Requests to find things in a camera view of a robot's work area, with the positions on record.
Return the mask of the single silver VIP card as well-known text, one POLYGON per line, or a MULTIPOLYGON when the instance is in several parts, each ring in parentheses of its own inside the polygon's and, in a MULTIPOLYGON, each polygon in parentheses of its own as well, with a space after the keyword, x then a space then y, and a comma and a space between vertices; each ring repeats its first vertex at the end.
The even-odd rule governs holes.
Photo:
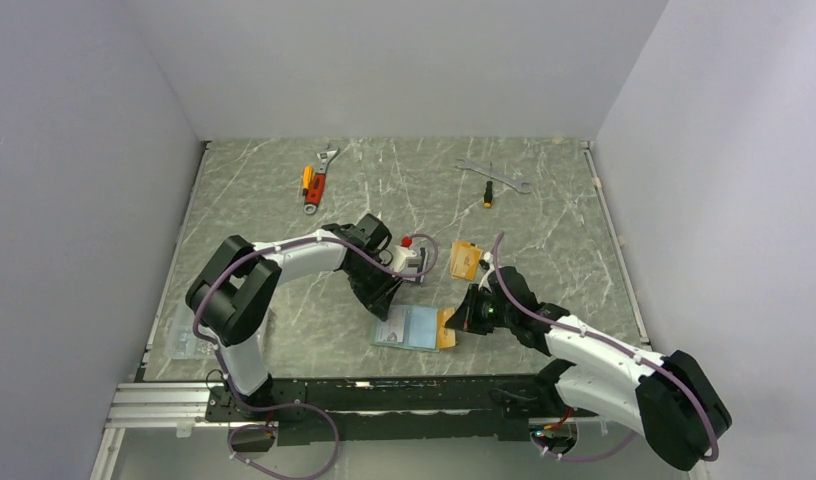
POLYGON ((408 310, 392 307, 387 318, 377 321, 373 329, 373 342, 384 345, 401 345, 404 342, 408 310))

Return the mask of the green card holder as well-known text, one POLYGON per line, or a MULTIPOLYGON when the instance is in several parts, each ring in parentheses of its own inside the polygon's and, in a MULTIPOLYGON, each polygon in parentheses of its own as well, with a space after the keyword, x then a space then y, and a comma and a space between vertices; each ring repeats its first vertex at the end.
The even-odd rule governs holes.
POLYGON ((372 327, 371 344, 379 347, 390 347, 404 350, 417 350, 425 352, 437 352, 436 349, 436 333, 437 309, 428 306, 417 305, 392 305, 392 307, 404 307, 408 310, 406 331, 404 342, 401 345, 384 345, 373 342, 373 329, 377 321, 372 327))

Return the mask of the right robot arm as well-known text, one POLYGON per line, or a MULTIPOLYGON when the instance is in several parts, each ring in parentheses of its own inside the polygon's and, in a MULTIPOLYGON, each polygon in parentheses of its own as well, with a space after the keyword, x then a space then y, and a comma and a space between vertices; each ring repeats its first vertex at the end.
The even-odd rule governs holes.
POLYGON ((509 383, 493 399, 532 415, 583 410, 643 437, 682 471, 714 454, 713 441, 732 426, 730 412, 699 363, 676 350, 665 355, 601 332, 559 305, 540 302, 513 267, 468 287, 446 328, 487 335, 509 330, 549 364, 530 385, 509 383))

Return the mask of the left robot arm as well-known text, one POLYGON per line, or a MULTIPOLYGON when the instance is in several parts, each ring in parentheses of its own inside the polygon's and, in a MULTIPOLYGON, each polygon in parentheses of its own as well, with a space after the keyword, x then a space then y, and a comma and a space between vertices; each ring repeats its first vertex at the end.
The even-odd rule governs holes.
POLYGON ((390 244, 392 234, 377 217, 326 224, 312 233, 271 243, 228 237, 191 284, 184 299, 193 334, 210 343, 226 381, 232 407, 248 420, 271 406, 273 379, 257 341, 275 291, 309 275, 338 271, 347 276, 361 305, 385 320, 410 270, 409 254, 390 244))

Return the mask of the silver VIP card stack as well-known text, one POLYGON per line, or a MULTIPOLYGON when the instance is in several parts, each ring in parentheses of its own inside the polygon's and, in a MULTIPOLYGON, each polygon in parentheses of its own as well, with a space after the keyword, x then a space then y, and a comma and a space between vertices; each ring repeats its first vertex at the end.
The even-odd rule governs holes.
POLYGON ((422 272, 425 270, 425 268, 426 266, 422 260, 407 264, 403 269, 403 273, 407 274, 405 281, 421 284, 424 281, 424 275, 422 275, 422 272))

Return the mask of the orange card stack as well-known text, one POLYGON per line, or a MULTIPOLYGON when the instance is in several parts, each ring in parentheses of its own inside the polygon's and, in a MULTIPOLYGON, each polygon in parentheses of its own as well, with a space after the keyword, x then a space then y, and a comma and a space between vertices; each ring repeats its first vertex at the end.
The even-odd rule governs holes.
POLYGON ((482 255, 483 250, 475 244, 463 240, 454 241, 449 262, 450 275, 453 278, 473 281, 482 255))

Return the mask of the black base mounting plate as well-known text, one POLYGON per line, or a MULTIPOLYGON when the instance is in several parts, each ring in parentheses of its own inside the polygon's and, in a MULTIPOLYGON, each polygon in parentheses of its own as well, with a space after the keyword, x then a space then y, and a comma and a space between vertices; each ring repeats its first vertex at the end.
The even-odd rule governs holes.
POLYGON ((268 422, 280 446, 315 441, 491 437, 526 441, 572 412, 536 374, 276 379, 259 411, 221 384, 209 389, 210 425, 268 422))

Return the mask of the red adjustable wrench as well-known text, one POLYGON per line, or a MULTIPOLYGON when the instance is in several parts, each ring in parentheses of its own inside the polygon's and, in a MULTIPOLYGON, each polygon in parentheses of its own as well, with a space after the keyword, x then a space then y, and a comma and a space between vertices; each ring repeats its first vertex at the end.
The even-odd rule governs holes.
POLYGON ((314 215, 318 211, 325 191, 328 168, 339 153, 340 148, 331 143, 316 153, 317 165, 312 166, 314 175, 303 201, 303 212, 306 215, 314 215))

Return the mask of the black yellow small screwdriver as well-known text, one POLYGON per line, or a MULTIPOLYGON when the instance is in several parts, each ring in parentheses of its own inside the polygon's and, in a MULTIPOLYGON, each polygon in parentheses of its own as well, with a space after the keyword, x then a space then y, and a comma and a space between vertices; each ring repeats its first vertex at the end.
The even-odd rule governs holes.
POLYGON ((493 206, 493 187, 494 183, 491 179, 486 181, 485 191, 483 194, 483 207, 490 209, 493 206))

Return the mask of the silver open-end spanner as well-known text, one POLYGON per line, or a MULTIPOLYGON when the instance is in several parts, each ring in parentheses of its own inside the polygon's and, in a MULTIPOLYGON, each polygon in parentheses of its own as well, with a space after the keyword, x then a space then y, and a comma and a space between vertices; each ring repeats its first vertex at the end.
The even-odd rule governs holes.
POLYGON ((504 183, 520 194, 530 194, 533 192, 530 182, 522 177, 514 178, 506 176, 504 173, 494 170, 490 164, 484 166, 469 158, 458 158, 455 167, 460 170, 468 170, 483 175, 493 181, 504 183))

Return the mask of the clear plastic bag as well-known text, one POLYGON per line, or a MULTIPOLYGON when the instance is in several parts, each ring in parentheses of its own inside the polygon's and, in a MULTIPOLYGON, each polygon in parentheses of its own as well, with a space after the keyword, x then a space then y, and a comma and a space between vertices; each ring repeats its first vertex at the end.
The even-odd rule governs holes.
MULTIPOLYGON (((223 356, 226 357, 228 354, 232 356, 260 356, 268 317, 269 315, 266 315, 262 319, 254 335, 245 342, 229 347, 220 345, 219 350, 223 353, 223 356)), ((165 353, 169 358, 173 360, 207 360, 215 356, 214 346, 210 342, 198 338, 193 333, 193 319, 194 312, 187 304, 184 301, 178 302, 165 345, 165 353)))

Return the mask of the yellow handled screwdriver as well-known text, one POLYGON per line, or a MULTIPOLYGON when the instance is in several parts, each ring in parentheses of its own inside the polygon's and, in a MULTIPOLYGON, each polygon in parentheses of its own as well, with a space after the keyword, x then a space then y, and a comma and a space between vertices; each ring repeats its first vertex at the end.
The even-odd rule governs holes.
POLYGON ((308 193, 309 185, 313 178, 313 175, 314 175, 313 167, 311 165, 306 165, 303 170, 300 189, 301 195, 303 197, 305 197, 308 193))

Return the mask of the aluminium rail frame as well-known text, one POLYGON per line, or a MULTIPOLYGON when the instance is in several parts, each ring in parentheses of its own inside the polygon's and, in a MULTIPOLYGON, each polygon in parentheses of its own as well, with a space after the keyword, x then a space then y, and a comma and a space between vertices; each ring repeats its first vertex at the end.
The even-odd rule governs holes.
MULTIPOLYGON (((188 437, 196 428, 217 428, 226 432, 238 426, 210 425, 205 420, 209 389, 218 381, 140 382, 117 387, 105 422, 103 440, 92 469, 94 479, 110 479, 120 454, 125 434, 136 429, 171 429, 178 437, 188 437)), ((572 425, 560 422, 558 433, 572 434, 584 426, 596 424, 603 434, 608 432, 606 420, 580 411, 572 425)))

